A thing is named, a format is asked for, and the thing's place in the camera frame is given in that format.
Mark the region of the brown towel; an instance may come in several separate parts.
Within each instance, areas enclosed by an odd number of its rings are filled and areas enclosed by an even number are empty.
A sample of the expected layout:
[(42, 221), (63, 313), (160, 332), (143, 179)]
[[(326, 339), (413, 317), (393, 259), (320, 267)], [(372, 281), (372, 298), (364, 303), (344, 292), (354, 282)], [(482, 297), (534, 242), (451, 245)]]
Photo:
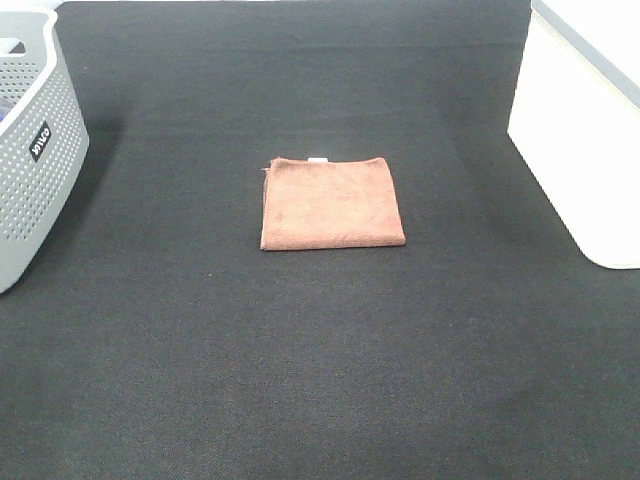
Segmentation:
[(369, 248), (406, 243), (386, 160), (275, 158), (265, 169), (260, 248)]

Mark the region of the black table mat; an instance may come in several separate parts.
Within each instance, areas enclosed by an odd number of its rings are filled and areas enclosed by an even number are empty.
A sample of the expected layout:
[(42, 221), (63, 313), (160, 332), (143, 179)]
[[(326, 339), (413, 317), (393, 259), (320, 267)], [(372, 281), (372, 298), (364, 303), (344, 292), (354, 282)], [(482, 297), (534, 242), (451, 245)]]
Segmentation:
[[(525, 1), (73, 2), (90, 149), (1, 298), (5, 479), (635, 479), (639, 275), (506, 134)], [(402, 248), (263, 252), (275, 157)]]

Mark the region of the white plastic storage bin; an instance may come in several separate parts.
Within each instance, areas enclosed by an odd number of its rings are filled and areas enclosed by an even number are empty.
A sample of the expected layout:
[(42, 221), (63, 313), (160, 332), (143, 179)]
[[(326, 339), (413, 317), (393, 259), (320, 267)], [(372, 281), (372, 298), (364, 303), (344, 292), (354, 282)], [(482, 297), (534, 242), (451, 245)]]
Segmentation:
[(532, 2), (507, 133), (580, 251), (638, 268), (638, 2)]

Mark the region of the grey perforated laundry basket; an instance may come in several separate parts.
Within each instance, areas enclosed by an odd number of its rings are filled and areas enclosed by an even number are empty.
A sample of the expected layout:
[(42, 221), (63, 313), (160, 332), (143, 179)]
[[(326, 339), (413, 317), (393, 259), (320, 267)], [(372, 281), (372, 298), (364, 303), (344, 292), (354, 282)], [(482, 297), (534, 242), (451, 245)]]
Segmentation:
[(24, 45), (1, 56), (1, 289), (19, 280), (63, 209), (89, 136), (59, 44), (58, 14), (1, 7), (1, 35)]

